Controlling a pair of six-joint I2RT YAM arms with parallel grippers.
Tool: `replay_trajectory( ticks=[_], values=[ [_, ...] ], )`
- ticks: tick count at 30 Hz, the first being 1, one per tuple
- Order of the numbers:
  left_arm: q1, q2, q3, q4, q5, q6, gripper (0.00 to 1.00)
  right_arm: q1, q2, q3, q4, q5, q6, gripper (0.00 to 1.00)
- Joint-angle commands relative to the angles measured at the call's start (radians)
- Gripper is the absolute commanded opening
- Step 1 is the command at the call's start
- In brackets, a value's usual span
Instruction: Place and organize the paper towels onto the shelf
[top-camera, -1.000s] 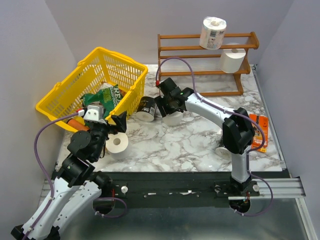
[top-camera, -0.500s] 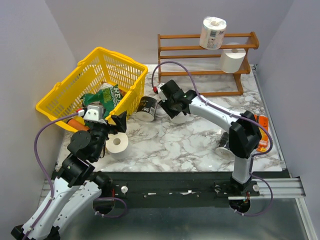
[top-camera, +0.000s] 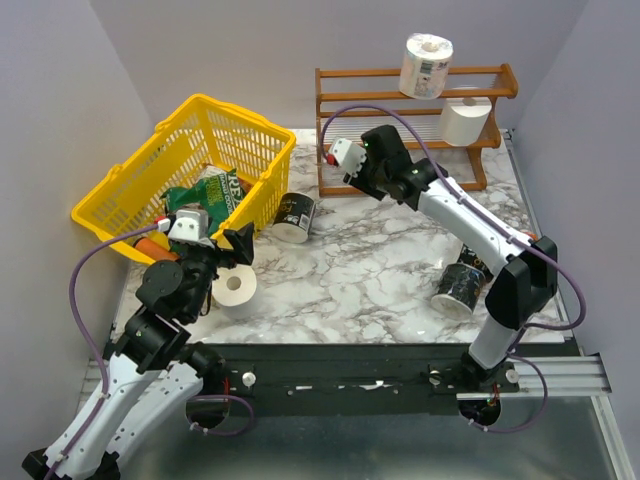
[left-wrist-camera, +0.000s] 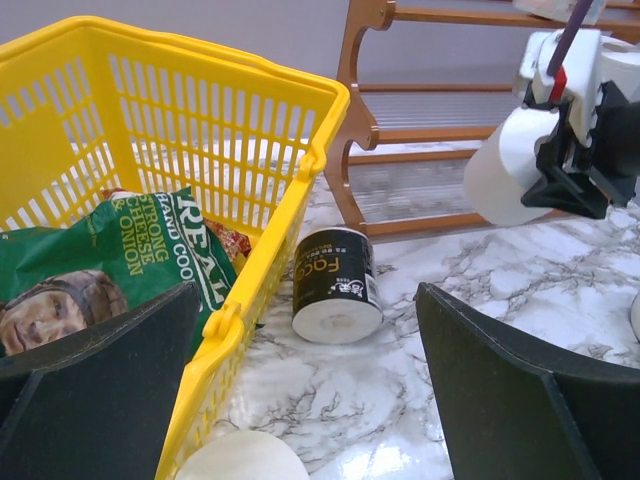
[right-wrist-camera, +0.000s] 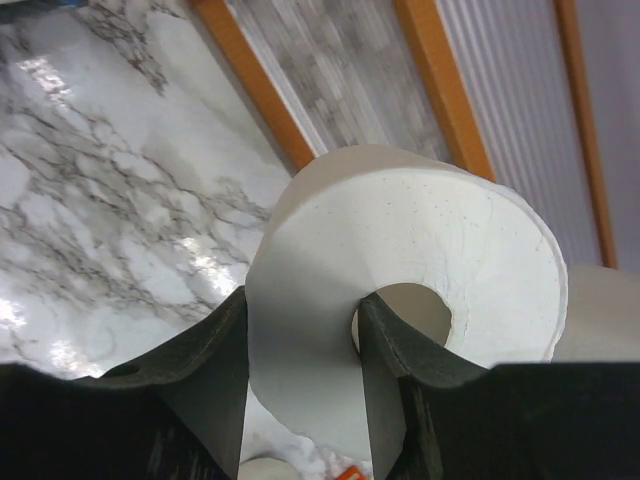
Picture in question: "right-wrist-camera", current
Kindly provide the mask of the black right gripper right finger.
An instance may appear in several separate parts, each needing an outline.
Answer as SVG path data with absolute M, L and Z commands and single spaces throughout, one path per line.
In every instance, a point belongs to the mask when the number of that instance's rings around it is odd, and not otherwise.
M 639 367 L 480 367 L 401 320 L 358 307 L 364 398 L 378 479 L 635 479 Z

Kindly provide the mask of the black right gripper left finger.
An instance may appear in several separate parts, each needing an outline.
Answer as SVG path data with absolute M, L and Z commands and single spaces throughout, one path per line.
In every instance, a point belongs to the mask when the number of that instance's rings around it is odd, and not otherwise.
M 1 368 L 5 479 L 233 479 L 248 391 L 247 305 L 205 319 L 99 378 Z

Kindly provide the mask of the white paper roll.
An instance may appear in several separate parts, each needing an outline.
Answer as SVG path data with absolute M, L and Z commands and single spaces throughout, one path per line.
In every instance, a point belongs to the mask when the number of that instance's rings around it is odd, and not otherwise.
M 555 362 L 639 360 L 639 276 L 604 267 L 569 269 L 568 312 Z
M 491 367 L 548 361 L 565 326 L 559 244 L 513 190 L 383 145 L 313 160 L 277 202 L 246 278 L 250 384 L 295 433 L 371 457 L 351 325 L 389 285 L 437 293 L 446 347 Z

